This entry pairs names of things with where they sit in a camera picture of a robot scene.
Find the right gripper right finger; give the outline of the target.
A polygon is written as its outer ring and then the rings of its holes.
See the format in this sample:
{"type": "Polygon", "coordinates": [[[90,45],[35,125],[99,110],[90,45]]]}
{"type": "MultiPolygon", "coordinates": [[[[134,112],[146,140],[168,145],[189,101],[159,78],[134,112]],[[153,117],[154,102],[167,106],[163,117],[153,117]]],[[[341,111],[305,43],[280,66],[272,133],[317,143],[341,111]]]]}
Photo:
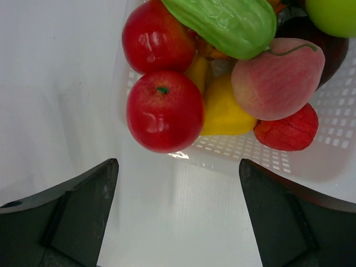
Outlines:
{"type": "Polygon", "coordinates": [[[355,204],[242,159],[239,176],[263,266],[355,266],[355,204]]]}

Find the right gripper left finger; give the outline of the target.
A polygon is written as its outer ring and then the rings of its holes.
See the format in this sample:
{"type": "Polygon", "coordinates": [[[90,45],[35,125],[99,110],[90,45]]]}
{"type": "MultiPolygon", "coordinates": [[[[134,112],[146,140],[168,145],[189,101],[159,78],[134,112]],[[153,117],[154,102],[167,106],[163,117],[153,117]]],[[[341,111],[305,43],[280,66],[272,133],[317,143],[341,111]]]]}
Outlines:
{"type": "Polygon", "coordinates": [[[97,266],[119,164],[1,206],[1,266],[97,266]]]}

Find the pink peach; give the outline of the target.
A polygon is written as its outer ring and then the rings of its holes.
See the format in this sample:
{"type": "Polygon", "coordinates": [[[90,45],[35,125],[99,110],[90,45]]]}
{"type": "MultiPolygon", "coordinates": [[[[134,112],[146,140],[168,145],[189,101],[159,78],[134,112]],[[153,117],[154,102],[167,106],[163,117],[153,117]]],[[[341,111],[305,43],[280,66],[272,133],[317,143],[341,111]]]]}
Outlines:
{"type": "Polygon", "coordinates": [[[324,66],[324,52],[316,44],[276,38],[265,52],[236,63],[231,74],[235,99],[258,120],[286,118],[310,100],[324,66]]]}

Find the red apple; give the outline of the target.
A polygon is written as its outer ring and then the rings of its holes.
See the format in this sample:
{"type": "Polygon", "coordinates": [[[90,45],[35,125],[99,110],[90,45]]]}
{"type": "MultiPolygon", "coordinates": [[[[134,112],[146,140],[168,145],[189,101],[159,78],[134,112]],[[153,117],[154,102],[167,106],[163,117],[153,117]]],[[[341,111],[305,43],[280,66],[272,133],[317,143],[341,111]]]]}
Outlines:
{"type": "Polygon", "coordinates": [[[198,87],[183,73],[159,70],[132,87],[126,121],[132,137],[157,153],[181,151],[201,133],[205,107],[198,87]]]}
{"type": "Polygon", "coordinates": [[[126,61],[140,74],[185,72],[196,53],[193,36],[161,1],[147,1],[132,11],[121,39],[126,61]]]}

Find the green cucumber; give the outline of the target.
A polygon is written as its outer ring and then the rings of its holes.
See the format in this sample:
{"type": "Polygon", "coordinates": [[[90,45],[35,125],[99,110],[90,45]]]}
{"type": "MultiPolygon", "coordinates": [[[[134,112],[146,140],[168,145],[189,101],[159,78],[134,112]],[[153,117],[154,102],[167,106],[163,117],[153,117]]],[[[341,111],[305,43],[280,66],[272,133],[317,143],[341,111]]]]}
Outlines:
{"type": "Polygon", "coordinates": [[[277,17],[267,1],[166,0],[169,12],[220,52],[249,60],[269,48],[277,17]]]}

